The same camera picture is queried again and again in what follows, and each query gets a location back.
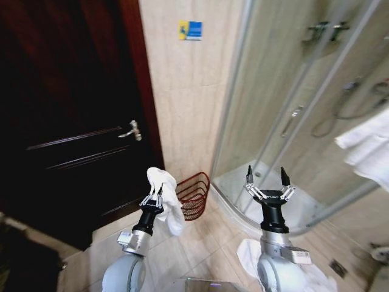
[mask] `towel on floor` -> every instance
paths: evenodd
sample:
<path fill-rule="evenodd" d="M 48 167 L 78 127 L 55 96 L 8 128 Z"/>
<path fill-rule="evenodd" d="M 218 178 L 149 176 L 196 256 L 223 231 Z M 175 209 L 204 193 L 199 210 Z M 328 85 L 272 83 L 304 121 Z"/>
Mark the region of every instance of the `towel on floor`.
<path fill-rule="evenodd" d="M 345 162 L 354 172 L 389 192 L 389 108 L 335 139 L 350 153 Z"/>
<path fill-rule="evenodd" d="M 161 221 L 166 221 L 169 231 L 172 235 L 178 236 L 184 228 L 184 214 L 182 213 L 182 204 L 177 198 L 176 187 L 177 182 L 172 175 L 157 167 L 150 167 L 147 170 L 147 178 L 151 185 L 150 193 L 154 192 L 154 200 L 157 197 L 157 192 L 162 186 L 162 205 L 164 211 L 158 214 L 156 218 Z"/>
<path fill-rule="evenodd" d="M 236 252 L 241 265 L 246 272 L 260 281 L 258 275 L 258 259 L 261 256 L 261 243 L 253 239 L 244 239 Z M 306 287 L 304 292 L 336 292 L 336 281 L 326 275 L 315 265 L 299 265 L 305 275 Z"/>

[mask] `black cable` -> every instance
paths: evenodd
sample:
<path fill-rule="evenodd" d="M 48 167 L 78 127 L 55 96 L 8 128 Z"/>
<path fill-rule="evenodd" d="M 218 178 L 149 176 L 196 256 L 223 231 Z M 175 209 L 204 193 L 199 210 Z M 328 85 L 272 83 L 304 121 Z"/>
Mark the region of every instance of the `black cable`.
<path fill-rule="evenodd" d="M 342 112 L 344 106 L 347 104 L 347 102 L 350 100 L 350 98 L 353 96 L 353 93 L 358 86 L 359 86 L 359 84 L 355 83 L 355 84 L 353 84 L 352 87 L 350 87 L 348 89 L 344 89 L 343 95 L 341 96 L 341 98 L 338 99 L 338 101 L 336 101 L 336 103 L 332 107 L 331 117 L 329 119 L 323 119 L 319 123 L 317 123 L 316 125 L 313 126 L 313 128 L 311 130 L 312 137 L 315 137 L 315 138 L 325 137 L 330 132 L 332 132 L 332 130 L 334 129 L 334 127 L 336 125 L 337 120 L 354 120 L 354 119 L 360 119 L 361 117 L 365 117 L 365 116 L 377 111 L 382 105 L 386 104 L 386 102 L 389 99 L 389 91 L 380 90 L 381 87 L 387 88 L 388 83 L 387 82 L 376 83 L 372 87 L 371 92 L 373 94 L 379 94 L 379 95 L 383 96 L 378 102 L 376 102 L 371 108 L 367 109 L 363 113 L 355 114 L 352 116 L 342 116 L 340 113 Z M 328 128 L 326 129 L 326 131 L 318 134 L 318 131 L 327 122 L 329 123 L 329 125 L 328 125 Z"/>

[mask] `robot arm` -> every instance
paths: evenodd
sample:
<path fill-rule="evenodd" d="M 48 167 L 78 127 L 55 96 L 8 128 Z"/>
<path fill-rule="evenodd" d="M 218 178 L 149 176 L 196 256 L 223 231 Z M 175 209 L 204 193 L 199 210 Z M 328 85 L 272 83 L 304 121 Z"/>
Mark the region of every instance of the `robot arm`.
<path fill-rule="evenodd" d="M 122 231 L 117 242 L 126 253 L 114 262 L 104 273 L 104 292 L 139 292 L 145 280 L 145 264 L 143 258 L 150 248 L 153 235 L 154 219 L 164 211 L 162 206 L 162 186 L 158 193 L 151 192 L 139 204 L 142 215 L 132 232 Z"/>
<path fill-rule="evenodd" d="M 246 176 L 245 189 L 261 204 L 261 256 L 258 260 L 258 275 L 266 292 L 300 292 L 305 285 L 305 274 L 299 265 L 311 264 L 309 252 L 292 246 L 289 228 L 285 225 L 281 206 L 295 192 L 290 179 L 281 168 L 281 190 L 260 190 L 254 186 L 251 166 Z"/>

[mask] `yellow sticker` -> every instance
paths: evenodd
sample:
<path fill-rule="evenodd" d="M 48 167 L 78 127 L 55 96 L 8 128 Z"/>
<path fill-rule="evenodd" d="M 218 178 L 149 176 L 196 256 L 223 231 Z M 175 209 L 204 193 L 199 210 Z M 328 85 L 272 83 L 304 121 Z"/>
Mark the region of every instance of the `yellow sticker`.
<path fill-rule="evenodd" d="M 189 32 L 189 21 L 180 20 L 178 22 L 178 39 L 185 40 Z"/>

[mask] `shower enclosure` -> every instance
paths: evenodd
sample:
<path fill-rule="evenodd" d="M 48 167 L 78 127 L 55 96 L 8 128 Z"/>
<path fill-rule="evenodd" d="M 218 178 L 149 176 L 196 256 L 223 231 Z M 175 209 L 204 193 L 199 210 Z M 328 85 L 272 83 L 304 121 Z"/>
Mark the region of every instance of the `shower enclosure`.
<path fill-rule="evenodd" d="M 212 186 L 260 228 L 247 168 L 280 189 L 283 166 L 297 188 L 283 214 L 302 233 L 377 187 L 334 138 L 386 106 L 373 89 L 389 77 L 389 0 L 246 1 L 238 38 Z"/>

